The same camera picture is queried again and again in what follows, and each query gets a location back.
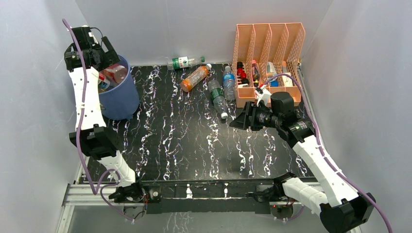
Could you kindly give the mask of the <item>brown tea bottle red label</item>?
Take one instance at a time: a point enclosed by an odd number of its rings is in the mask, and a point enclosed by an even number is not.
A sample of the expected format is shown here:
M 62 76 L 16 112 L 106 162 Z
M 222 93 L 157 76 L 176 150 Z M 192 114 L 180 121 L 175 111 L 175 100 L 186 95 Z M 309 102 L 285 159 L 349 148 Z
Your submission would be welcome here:
M 120 64 L 114 64 L 103 70 L 103 73 L 110 77 L 115 83 L 120 84 L 126 78 L 128 69 Z

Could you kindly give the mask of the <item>orange drink bottle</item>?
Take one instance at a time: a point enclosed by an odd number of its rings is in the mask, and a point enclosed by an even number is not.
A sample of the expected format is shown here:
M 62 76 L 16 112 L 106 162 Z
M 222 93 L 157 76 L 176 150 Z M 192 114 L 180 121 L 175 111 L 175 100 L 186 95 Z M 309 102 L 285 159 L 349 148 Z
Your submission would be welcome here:
M 191 91 L 195 85 L 202 81 L 211 70 L 212 65 L 206 64 L 204 66 L 198 67 L 194 72 L 192 72 L 187 78 L 185 78 L 181 83 L 180 87 L 184 92 Z

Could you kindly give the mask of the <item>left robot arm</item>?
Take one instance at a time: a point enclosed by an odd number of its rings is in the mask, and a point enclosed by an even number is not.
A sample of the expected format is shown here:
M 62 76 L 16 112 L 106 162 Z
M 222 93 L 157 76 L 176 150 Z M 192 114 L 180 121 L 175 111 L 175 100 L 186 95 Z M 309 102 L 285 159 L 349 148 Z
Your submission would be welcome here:
M 83 156 L 92 157 L 115 177 L 118 187 L 110 199 L 116 203 L 139 202 L 145 196 L 145 189 L 116 145 L 117 135 L 107 128 L 102 111 L 110 108 L 100 103 L 98 91 L 100 72 L 119 63 L 122 57 L 106 36 L 102 37 L 107 47 L 104 50 L 87 25 L 68 31 L 73 43 L 65 51 L 64 60 L 73 84 L 77 114 L 75 131 L 69 134 L 70 141 Z

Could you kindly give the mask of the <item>blue label water bottle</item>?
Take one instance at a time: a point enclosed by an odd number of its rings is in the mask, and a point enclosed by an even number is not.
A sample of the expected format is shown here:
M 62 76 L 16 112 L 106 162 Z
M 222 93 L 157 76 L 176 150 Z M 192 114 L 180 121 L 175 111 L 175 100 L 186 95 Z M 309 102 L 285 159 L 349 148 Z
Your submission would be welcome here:
M 233 75 L 230 66 L 224 68 L 223 92 L 227 101 L 235 100 L 235 76 Z

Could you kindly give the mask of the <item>red blue label clear bottle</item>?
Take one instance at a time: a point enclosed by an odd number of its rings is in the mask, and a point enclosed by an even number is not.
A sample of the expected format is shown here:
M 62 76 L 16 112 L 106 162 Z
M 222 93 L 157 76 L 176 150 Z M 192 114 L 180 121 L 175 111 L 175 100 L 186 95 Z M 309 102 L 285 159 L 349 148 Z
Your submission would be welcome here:
M 103 92 L 103 91 L 108 90 L 110 87 L 111 87 L 111 81 L 110 81 L 110 79 L 109 79 L 106 75 L 104 75 L 104 74 L 102 74 L 102 73 L 99 73 L 98 89 L 99 89 L 101 92 Z

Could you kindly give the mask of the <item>blue plastic bin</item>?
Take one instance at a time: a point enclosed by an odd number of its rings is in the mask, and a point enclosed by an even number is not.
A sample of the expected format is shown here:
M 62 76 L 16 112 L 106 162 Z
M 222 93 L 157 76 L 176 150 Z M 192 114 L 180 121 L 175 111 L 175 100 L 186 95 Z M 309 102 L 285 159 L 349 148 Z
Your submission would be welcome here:
M 130 120 L 140 105 L 139 94 L 128 61 L 119 55 L 120 65 L 127 69 L 125 79 L 117 86 L 99 94 L 102 115 L 112 120 Z

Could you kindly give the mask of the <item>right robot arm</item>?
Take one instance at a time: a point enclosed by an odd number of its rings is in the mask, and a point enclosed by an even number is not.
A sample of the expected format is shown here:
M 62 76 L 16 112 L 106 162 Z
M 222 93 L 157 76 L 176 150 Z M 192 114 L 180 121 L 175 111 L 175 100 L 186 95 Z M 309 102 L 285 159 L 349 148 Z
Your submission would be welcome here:
M 329 156 L 320 152 L 312 122 L 299 116 L 289 93 L 273 93 L 270 102 L 270 108 L 263 100 L 246 102 L 242 112 L 230 122 L 230 127 L 252 131 L 275 128 L 281 139 L 304 160 L 323 190 L 305 184 L 288 172 L 274 178 L 272 187 L 247 196 L 259 202 L 298 200 L 320 217 L 330 233 L 346 233 L 366 223 L 374 209 L 374 197 L 370 193 L 361 194 L 339 176 L 337 169 L 330 167 Z

